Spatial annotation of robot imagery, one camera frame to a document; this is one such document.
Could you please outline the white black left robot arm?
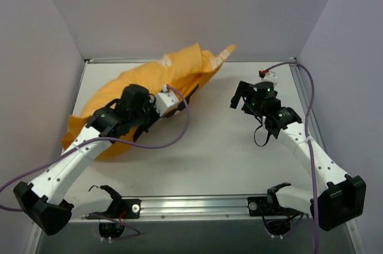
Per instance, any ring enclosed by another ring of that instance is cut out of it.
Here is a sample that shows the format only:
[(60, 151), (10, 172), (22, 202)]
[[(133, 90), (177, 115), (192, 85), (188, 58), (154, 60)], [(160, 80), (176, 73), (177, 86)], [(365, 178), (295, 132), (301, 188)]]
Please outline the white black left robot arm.
[(126, 86), (120, 98), (90, 116), (57, 162), (29, 183), (16, 184), (13, 193), (20, 208), (47, 235), (57, 234), (73, 217), (113, 219), (126, 217), (128, 212), (137, 214), (139, 207), (126, 205), (122, 196), (108, 185), (92, 186), (86, 196), (77, 198), (74, 203), (66, 201), (65, 195), (86, 168), (115, 143), (138, 147), (134, 140), (123, 139), (130, 130), (147, 132), (179, 107), (188, 110), (189, 101), (170, 85), (155, 95), (137, 84)]

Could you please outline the orange pillowcase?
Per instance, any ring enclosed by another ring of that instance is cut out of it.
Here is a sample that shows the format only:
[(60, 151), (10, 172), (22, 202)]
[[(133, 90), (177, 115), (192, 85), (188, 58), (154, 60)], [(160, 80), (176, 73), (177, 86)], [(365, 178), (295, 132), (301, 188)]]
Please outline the orange pillowcase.
[(102, 86), (85, 104), (79, 116), (70, 116), (68, 131), (62, 139), (67, 149), (85, 126), (89, 117), (113, 99), (121, 97), (123, 89), (138, 84), (156, 94), (168, 84), (182, 93), (187, 101), (201, 90), (220, 70), (236, 46), (230, 45), (217, 55), (202, 50), (198, 43), (178, 52), (168, 53), (158, 61), (147, 62), (130, 70)]

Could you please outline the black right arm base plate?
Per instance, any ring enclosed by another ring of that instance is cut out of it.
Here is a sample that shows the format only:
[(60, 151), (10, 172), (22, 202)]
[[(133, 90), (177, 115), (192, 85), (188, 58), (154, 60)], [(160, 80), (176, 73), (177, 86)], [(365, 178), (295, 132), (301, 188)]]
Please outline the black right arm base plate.
[(264, 195), (249, 196), (247, 198), (248, 212), (250, 216), (293, 216), (300, 214), (299, 211), (292, 208), (282, 207), (277, 198), (276, 193), (287, 186), (291, 186), (290, 183), (280, 183), (267, 190)]

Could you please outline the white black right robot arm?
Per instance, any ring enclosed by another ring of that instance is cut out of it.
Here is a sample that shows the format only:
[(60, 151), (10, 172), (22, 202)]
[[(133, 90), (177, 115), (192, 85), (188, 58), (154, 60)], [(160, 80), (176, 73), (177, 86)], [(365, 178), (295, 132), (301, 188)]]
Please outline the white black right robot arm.
[(266, 207), (278, 214), (285, 209), (311, 214), (319, 227), (330, 231), (363, 213), (366, 183), (351, 176), (324, 151), (306, 131), (302, 118), (291, 107), (284, 107), (270, 81), (256, 84), (240, 81), (230, 107), (252, 115), (274, 137), (285, 145), (301, 166), (311, 175), (315, 189), (297, 188), (289, 182), (267, 190)]

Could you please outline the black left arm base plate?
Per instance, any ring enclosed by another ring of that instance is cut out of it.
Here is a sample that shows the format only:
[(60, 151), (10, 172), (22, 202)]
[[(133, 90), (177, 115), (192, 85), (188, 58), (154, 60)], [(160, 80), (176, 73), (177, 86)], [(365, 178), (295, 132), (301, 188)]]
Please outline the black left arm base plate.
[(103, 216), (113, 219), (137, 219), (140, 216), (141, 200), (137, 198), (123, 198), (116, 190), (108, 185), (102, 185), (99, 189), (105, 191), (112, 201), (105, 211), (94, 211), (89, 216)]

